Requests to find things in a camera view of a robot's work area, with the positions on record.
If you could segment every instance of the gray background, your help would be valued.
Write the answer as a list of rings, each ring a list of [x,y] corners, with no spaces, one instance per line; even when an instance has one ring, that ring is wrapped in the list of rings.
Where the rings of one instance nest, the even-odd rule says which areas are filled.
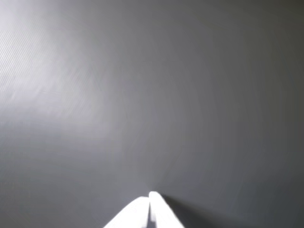
[[[150,190],[303,227],[304,7],[269,2],[2,0],[1,227],[99,228]]]

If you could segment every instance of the white plastic part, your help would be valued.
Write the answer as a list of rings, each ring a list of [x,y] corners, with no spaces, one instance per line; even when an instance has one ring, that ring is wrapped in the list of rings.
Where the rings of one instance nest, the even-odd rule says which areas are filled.
[[[150,205],[157,228],[184,228],[163,197],[155,192],[149,193]]]
[[[122,209],[104,228],[145,228],[148,221],[149,198],[139,197]]]

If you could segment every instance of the gray surface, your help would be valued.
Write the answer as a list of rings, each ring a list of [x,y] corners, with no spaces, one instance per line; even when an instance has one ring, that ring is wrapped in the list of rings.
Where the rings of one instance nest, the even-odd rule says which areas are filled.
[[[150,190],[303,227],[303,7],[157,2],[0,2],[1,227],[102,227]]]

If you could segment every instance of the white pointed object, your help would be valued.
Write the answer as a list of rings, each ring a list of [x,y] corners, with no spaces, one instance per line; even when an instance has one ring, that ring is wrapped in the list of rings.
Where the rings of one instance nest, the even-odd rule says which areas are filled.
[[[185,228],[159,193],[151,191],[149,199],[157,228]]]
[[[139,197],[122,209],[104,228],[145,228],[149,206],[148,197]]]

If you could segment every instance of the gray wall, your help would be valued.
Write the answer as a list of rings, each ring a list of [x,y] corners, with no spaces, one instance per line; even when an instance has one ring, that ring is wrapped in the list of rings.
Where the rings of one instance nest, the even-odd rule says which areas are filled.
[[[0,220],[105,225],[150,190],[303,227],[300,3],[0,3]]]

